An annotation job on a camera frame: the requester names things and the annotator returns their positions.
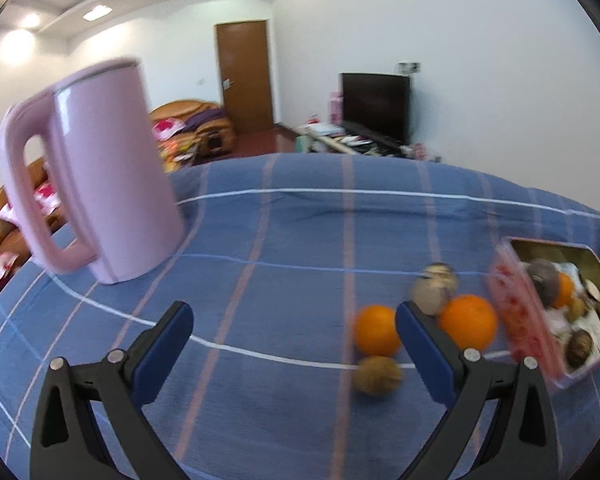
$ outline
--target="recessed light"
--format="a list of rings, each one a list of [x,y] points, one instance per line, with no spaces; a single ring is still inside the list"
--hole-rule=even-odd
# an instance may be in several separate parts
[[[31,14],[27,14],[20,26],[22,28],[35,28],[40,24],[40,15],[32,12]]]
[[[99,5],[99,6],[94,7],[93,10],[90,10],[89,12],[87,12],[83,16],[83,18],[85,20],[87,20],[88,22],[92,22],[94,20],[97,20],[98,18],[106,16],[112,10],[113,9],[111,9],[111,7],[107,7],[106,5]]]
[[[12,30],[5,35],[0,44],[0,59],[8,64],[25,62],[36,46],[36,37],[23,28]]]

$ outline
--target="blue gripper pad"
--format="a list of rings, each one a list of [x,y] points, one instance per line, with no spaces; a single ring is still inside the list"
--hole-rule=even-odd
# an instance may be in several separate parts
[[[456,381],[458,372],[462,373],[459,361],[459,349],[448,339],[448,336],[440,330],[432,319],[419,312],[420,320],[410,310],[409,304],[418,308],[413,303],[401,304],[395,313],[395,328],[398,336],[411,360],[416,365],[418,373],[422,377],[429,395],[435,402],[444,404],[447,409],[456,402]],[[443,351],[438,347],[435,338],[442,339],[445,350],[456,352],[451,362],[446,358]]]
[[[191,335],[193,311],[188,304],[183,303],[163,328],[160,325],[158,322],[157,326],[148,331],[151,334],[153,330],[161,329],[132,375],[131,400],[138,408],[154,402],[158,396]]]

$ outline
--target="pink electric kettle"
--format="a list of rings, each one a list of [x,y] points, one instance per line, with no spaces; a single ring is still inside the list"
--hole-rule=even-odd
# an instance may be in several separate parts
[[[24,162],[39,135],[51,182],[75,242],[62,250],[49,234]],[[81,70],[7,112],[0,169],[22,234],[50,272],[88,265],[97,280],[131,280],[173,254],[184,234],[147,116],[138,61]]]

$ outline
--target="fruit box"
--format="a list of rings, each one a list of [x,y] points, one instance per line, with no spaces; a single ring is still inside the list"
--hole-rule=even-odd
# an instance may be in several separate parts
[[[488,287],[506,329],[514,359],[519,362],[525,356],[535,357],[548,386],[565,389],[600,363],[600,352],[592,354],[580,368],[570,369],[564,357],[563,346],[549,330],[544,307],[523,266],[523,262],[528,263],[535,258],[544,258],[556,264],[576,265],[581,276],[591,280],[598,290],[600,260],[584,245],[503,238],[489,273]],[[595,315],[600,320],[600,304],[588,317]],[[597,319],[593,321],[600,326]],[[595,344],[596,335],[592,336]]]

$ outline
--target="kettle handle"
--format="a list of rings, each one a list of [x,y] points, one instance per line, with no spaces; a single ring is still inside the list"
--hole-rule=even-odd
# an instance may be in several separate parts
[[[40,208],[36,203],[29,172],[24,161],[27,141],[39,135],[44,143],[47,161],[62,160],[58,144],[51,142],[50,125],[56,112],[54,90],[48,88],[10,108],[0,125],[0,170],[4,189],[18,216],[20,231],[31,253],[50,272],[69,274],[96,260],[96,252],[76,238],[66,249],[51,239]]]

